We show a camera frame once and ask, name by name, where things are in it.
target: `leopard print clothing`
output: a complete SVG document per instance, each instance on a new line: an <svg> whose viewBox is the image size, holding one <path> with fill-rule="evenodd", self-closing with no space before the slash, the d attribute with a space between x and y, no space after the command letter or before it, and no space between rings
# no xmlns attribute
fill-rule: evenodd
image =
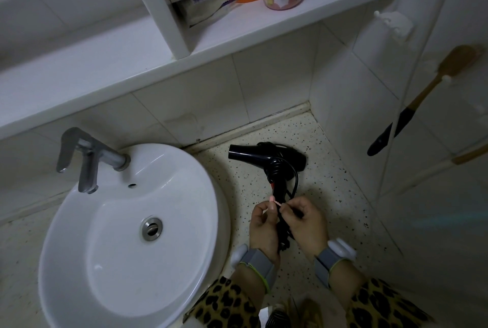
<svg viewBox="0 0 488 328"><path fill-rule="evenodd" d="M417 328L434 319L390 288L371 278L352 297L346 313L348 328Z"/></svg>
<svg viewBox="0 0 488 328"><path fill-rule="evenodd" d="M183 317L196 318L208 328L258 328L259 310L230 279L220 277Z"/></svg>

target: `speckled countertop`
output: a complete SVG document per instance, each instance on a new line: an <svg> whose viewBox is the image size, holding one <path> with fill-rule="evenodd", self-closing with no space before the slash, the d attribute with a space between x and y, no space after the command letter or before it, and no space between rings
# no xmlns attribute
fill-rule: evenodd
<svg viewBox="0 0 488 328"><path fill-rule="evenodd" d="M297 195L306 195L328 219L331 237L341 237L358 250L357 266L382 276L401 255L376 218L356 182L344 168L313 115L305 113L210 148L195 158L216 178L227 198L232 220L231 252L248 242L248 224L255 204L269 197L271 188L262 170L227 158L230 144L272 141L291 145L308 157L299 174ZM37 265L42 242L58 206L29 215L0 228L2 293L0 326L47 326L37 294ZM232 272L229 261L223 272ZM282 253L277 282L266 297L273 304L323 287L294 241Z"/></svg>

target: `sink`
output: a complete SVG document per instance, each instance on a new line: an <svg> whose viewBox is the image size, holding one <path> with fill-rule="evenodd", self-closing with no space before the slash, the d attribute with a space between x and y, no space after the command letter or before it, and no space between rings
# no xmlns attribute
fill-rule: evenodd
<svg viewBox="0 0 488 328"><path fill-rule="evenodd" d="M227 202L188 153L164 144L100 163L99 189L70 191L44 240L39 295L55 327L166 327L222 270Z"/></svg>

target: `hair dryer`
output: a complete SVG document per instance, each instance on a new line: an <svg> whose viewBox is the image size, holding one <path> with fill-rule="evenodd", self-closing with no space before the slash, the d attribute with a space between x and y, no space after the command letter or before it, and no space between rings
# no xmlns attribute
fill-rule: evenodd
<svg viewBox="0 0 488 328"><path fill-rule="evenodd" d="M298 188L298 172L303 171L307 164L307 157L296 149L271 142L261 142L258 145L232 144L229 147L229 158L247 162L263 169L269 183L271 183L273 195L279 203L286 202L286 194L290 198L295 196ZM295 177L295 186L290 193L286 187L286 182L293 177ZM293 212L298 217L303 217L300 210L293 209ZM290 247L288 237L293 238L293 235L279 211L278 218L278 251L282 251Z"/></svg>

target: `chrome faucet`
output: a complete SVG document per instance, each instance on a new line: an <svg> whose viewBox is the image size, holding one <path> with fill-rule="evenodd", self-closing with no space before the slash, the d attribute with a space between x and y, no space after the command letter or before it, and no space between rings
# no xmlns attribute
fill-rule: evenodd
<svg viewBox="0 0 488 328"><path fill-rule="evenodd" d="M115 171L125 170L130 164L129 155L120 154L82 129L72 127L61 136L57 172L63 173L68 168L75 150L83 154L82 170L78 182L80 193L92 194L98 189L97 174L100 161L112 166Z"/></svg>

